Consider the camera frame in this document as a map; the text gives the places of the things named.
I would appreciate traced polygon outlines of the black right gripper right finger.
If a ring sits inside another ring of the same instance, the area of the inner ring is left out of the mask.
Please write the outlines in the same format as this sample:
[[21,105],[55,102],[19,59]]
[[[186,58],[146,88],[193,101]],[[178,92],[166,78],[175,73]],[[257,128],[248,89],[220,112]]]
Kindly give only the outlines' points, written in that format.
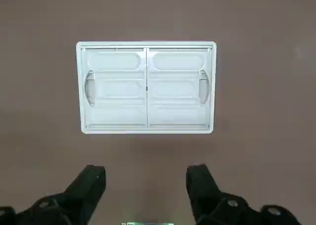
[[256,211],[244,198],[222,192],[205,164],[187,168],[186,188],[197,225],[300,224],[284,207],[264,205],[260,211]]

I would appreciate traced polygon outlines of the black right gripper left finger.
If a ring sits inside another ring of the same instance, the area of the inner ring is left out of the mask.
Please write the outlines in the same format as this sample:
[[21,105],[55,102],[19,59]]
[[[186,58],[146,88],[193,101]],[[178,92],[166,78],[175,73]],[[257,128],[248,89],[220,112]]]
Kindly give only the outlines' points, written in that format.
[[61,193],[37,200],[17,213],[1,206],[2,225],[86,225],[89,223],[106,188],[103,166],[87,165]]

